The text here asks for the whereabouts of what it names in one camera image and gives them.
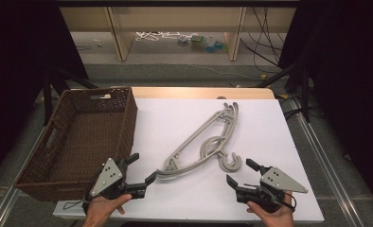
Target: robotic arm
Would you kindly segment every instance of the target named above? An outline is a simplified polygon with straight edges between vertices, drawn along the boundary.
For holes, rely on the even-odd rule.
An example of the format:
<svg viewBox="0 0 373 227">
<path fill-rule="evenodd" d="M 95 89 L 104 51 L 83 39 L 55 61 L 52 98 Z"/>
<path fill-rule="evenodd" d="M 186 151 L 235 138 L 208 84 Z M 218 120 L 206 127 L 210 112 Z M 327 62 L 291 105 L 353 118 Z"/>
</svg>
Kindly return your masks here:
<svg viewBox="0 0 373 227">
<path fill-rule="evenodd" d="M 253 188 L 240 187 L 234 179 L 227 175 L 228 185 L 236 191 L 237 202 L 247 203 L 248 201 L 253 201 L 268 213 L 274 213 L 281 205 L 285 205 L 294 211 L 294 206 L 284 202 L 284 190 L 308 193 L 307 188 L 279 168 L 260 166 L 251 159 L 247 159 L 246 164 L 254 171 L 260 172 L 260 185 L 245 184 Z"/>
<path fill-rule="evenodd" d="M 86 191 L 82 205 L 85 214 L 87 213 L 89 202 L 98 196 L 102 196 L 107 200 L 114 200 L 125 194 L 131 194 L 133 200 L 145 198 L 146 189 L 156 179 L 156 172 L 147 177 L 144 183 L 125 183 L 127 167 L 137 159 L 139 159 L 139 153 L 119 161 L 114 161 L 112 158 L 107 160 L 106 164 L 95 174 Z"/>
</svg>

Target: black cable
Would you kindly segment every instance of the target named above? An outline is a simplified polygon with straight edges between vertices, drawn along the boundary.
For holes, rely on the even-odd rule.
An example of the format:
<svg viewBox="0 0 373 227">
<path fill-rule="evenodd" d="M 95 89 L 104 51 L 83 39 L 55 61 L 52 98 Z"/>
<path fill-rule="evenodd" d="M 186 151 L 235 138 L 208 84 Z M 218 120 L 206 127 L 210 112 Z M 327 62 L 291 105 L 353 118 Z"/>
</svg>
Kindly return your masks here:
<svg viewBox="0 0 373 227">
<path fill-rule="evenodd" d="M 87 210 L 89 208 L 90 201 L 92 199 L 100 196 L 99 194 L 97 194 L 97 195 L 95 195 L 94 197 L 91 198 L 90 197 L 90 191 L 92 190 L 92 187 L 95 183 L 96 178 L 98 177 L 98 175 L 100 175 L 101 171 L 103 171 L 103 168 L 104 168 L 104 166 L 102 166 L 98 171 L 96 171 L 96 173 L 93 176 L 92 181 L 90 181 L 89 186 L 87 187 L 87 190 L 86 190 L 85 195 L 83 197 L 82 208 L 83 208 L 83 211 L 84 211 L 85 215 L 87 214 Z"/>
<path fill-rule="evenodd" d="M 260 21 L 260 19 L 258 17 L 258 14 L 255 11 L 255 8 L 253 8 L 253 10 L 254 10 L 255 16 L 257 17 L 257 20 L 258 20 L 258 23 L 259 23 L 260 29 L 261 29 L 260 36 L 259 36 L 259 41 L 260 41 L 261 34 L 264 34 L 264 36 L 266 37 L 266 39 L 269 42 L 270 46 L 272 47 L 273 55 L 275 56 L 275 59 L 277 60 L 277 58 L 279 58 L 279 57 L 278 57 L 278 54 L 275 52 L 275 47 L 272 44 L 272 39 L 270 38 L 269 26 L 268 26 L 268 23 L 267 23 L 267 10 L 268 10 L 268 8 L 264 8 L 264 21 L 263 21 L 263 24 Z"/>
<path fill-rule="evenodd" d="M 78 224 L 78 220 L 74 220 L 69 227 L 75 227 Z"/>
<path fill-rule="evenodd" d="M 286 118 L 286 121 L 287 121 L 288 119 L 290 119 L 291 116 L 293 116 L 293 115 L 295 115 L 295 114 L 298 114 L 298 113 L 300 113 L 301 111 L 302 111 L 301 109 L 295 109 L 295 110 L 288 111 L 288 112 L 284 113 L 284 116 L 285 116 L 285 118 Z"/>
<path fill-rule="evenodd" d="M 279 104 L 281 105 L 281 104 L 283 104 L 284 102 L 286 102 L 286 101 L 288 101 L 288 100 L 291 100 L 291 99 L 293 99 L 293 98 L 295 98 L 295 97 L 298 97 L 298 98 L 300 98 L 301 96 L 300 95 L 297 95 L 297 96 L 289 96 L 288 98 L 284 98 L 284 97 L 282 97 L 282 96 L 279 96 L 279 98 L 281 99 L 280 101 L 279 101 Z M 310 103 L 312 104 L 312 106 L 311 107 L 309 107 L 308 108 L 308 110 L 322 110 L 319 106 L 317 106 L 317 105 L 315 105 L 316 103 L 312 103 L 311 101 L 310 101 Z M 293 115 L 293 112 L 294 110 L 292 110 L 292 111 L 288 111 L 288 112 L 286 112 L 286 113 L 284 113 L 284 115 L 286 115 L 286 114 L 291 114 L 291 115 L 289 115 L 288 117 L 287 117 L 287 119 L 288 118 L 290 118 L 292 115 Z M 319 118 L 319 119 L 326 119 L 326 117 L 323 115 L 323 114 L 321 114 L 321 115 L 318 115 L 318 114 L 314 114 L 314 113 L 309 113 L 310 115 L 312 115 L 312 116 L 314 116 L 314 117 L 317 117 L 317 118 Z"/>
<path fill-rule="evenodd" d="M 277 32 L 277 36 L 278 36 L 278 38 L 280 38 L 281 42 L 285 43 L 283 38 L 281 38 L 280 33 Z"/>
<path fill-rule="evenodd" d="M 62 208 L 62 210 L 68 210 L 68 209 L 70 209 L 70 208 L 72 208 L 72 207 L 74 207 L 74 206 L 80 204 L 81 202 L 82 202 L 82 201 L 68 201 L 68 202 L 65 203 L 65 205 L 64 205 L 63 208 Z"/>
<path fill-rule="evenodd" d="M 262 69 L 260 69 L 260 68 L 258 67 L 257 63 L 256 63 L 256 54 L 257 54 L 257 49 L 258 49 L 258 43 L 260 42 L 260 38 L 261 38 L 261 36 L 262 36 L 262 34 L 263 34 L 263 27 L 262 27 L 261 22 L 260 22 L 259 19 L 258 19 L 258 22 L 259 22 L 260 27 L 261 27 L 261 32 L 260 32 L 260 34 L 259 34 L 258 42 L 257 42 L 257 44 L 255 45 L 255 50 L 253 50 L 253 52 L 254 52 L 254 66 L 255 66 L 255 67 L 257 68 L 257 70 L 259 70 L 259 71 L 262 71 L 262 72 L 265 72 L 265 73 L 271 73 L 271 72 L 268 72 L 268 71 L 266 71 L 266 70 L 262 70 Z"/>
<path fill-rule="evenodd" d="M 280 59 L 280 57 L 278 56 L 277 52 L 275 52 L 275 47 L 273 46 L 272 39 L 270 38 L 269 24 L 267 23 L 267 10 L 268 10 L 268 8 L 264 8 L 263 32 L 264 32 L 267 40 L 269 41 L 270 46 L 272 47 L 272 52 L 273 52 L 273 55 L 275 56 L 275 59 L 278 61 Z"/>
<path fill-rule="evenodd" d="M 267 44 L 262 44 L 260 43 L 259 41 L 255 40 L 254 37 L 252 37 L 251 33 L 248 33 L 249 37 L 251 38 L 251 40 L 259 45 L 262 45 L 262 46 L 265 46 L 265 47 L 269 47 L 269 48 L 274 48 L 276 50 L 281 50 L 281 48 L 278 48 L 278 47 L 273 47 L 273 46 L 270 46 L 270 45 L 267 45 Z"/>
<path fill-rule="evenodd" d="M 292 194 L 285 193 L 285 192 L 284 192 L 284 195 L 290 196 L 293 199 L 294 206 L 291 204 L 291 207 L 293 207 L 293 209 L 295 209 L 296 208 L 296 199 L 295 199 L 295 197 Z"/>
<path fill-rule="evenodd" d="M 263 58 L 264 60 L 268 61 L 268 62 L 271 63 L 272 65 L 277 66 L 277 63 L 275 63 L 275 62 L 273 62 L 273 61 L 267 59 L 267 58 L 264 57 L 263 55 L 259 54 L 257 51 L 253 50 L 253 49 L 252 49 L 251 47 L 249 47 L 249 46 L 248 46 L 248 45 L 247 45 L 247 44 L 246 44 L 242 39 L 240 39 L 240 42 L 241 42 L 243 45 L 245 45 L 245 47 L 246 47 L 247 49 L 249 49 L 250 51 L 252 51 L 254 54 L 259 55 L 261 58 Z"/>
</svg>

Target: wicker basket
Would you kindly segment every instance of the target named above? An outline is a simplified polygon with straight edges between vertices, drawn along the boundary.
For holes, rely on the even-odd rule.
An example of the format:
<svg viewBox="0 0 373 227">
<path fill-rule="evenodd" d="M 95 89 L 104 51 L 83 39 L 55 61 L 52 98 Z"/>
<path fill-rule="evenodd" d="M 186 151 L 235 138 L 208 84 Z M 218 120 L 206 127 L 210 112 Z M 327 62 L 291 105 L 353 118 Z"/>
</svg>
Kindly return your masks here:
<svg viewBox="0 0 373 227">
<path fill-rule="evenodd" d="M 129 87 L 63 92 L 15 186 L 38 201 L 81 200 L 101 164 L 130 156 L 136 114 Z"/>
</svg>

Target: floor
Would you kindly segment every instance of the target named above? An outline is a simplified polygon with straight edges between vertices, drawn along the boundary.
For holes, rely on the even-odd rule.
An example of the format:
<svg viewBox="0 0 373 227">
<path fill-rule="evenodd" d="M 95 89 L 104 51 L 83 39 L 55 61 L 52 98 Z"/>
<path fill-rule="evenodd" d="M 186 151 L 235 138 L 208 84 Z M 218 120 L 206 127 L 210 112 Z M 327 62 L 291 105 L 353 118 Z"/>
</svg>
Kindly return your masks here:
<svg viewBox="0 0 373 227">
<path fill-rule="evenodd" d="M 204 33 L 220 42 L 222 34 Z M 251 34 L 258 39 L 259 34 Z M 159 38 L 159 41 L 134 41 L 130 56 L 124 62 L 116 58 L 111 35 L 107 33 L 73 33 L 79 47 L 80 56 L 90 77 L 90 82 L 98 87 L 124 86 L 195 86 L 195 87 L 251 87 L 259 84 L 280 69 L 268 61 L 254 55 L 240 44 L 236 61 L 229 61 L 224 50 L 207 53 L 192 50 L 189 45 L 180 46 L 176 40 Z M 249 34 L 242 40 L 251 48 L 256 43 Z M 281 48 L 285 34 L 271 34 L 272 45 Z M 260 40 L 270 45 L 263 37 Z M 259 45 L 257 52 L 265 58 L 276 61 L 271 48 Z M 270 88 L 275 95 L 285 95 L 283 86 L 287 79 L 280 79 Z M 79 85 L 68 81 L 71 87 Z M 290 98 L 280 98 L 280 106 L 286 113 L 286 121 L 293 136 L 296 148 L 307 172 L 311 187 L 325 222 L 320 224 L 299 224 L 297 226 L 373 226 L 373 196 L 355 166 L 344 157 L 344 148 L 335 136 L 321 107 L 316 103 L 316 95 L 311 93 L 311 122 L 306 123 L 301 113 L 290 112 L 300 104 L 299 94 Z M 44 103 L 40 95 L 34 103 L 34 111 L 29 115 L 23 133 L 17 138 L 12 151 L 0 167 L 0 226 L 81 226 L 82 221 L 74 222 L 52 215 L 55 203 L 39 202 L 25 193 L 11 187 L 29 152 L 43 129 Z M 332 168 L 332 176 L 324 171 L 321 160 L 326 157 Z M 336 193 L 336 182 L 346 196 Z M 12 202 L 6 195 L 13 195 Z M 343 203 L 351 202 L 358 219 L 347 217 Z M 108 226 L 119 226 L 111 220 Z M 124 226 L 212 226 L 209 224 L 180 223 L 126 223 Z"/>
</svg>

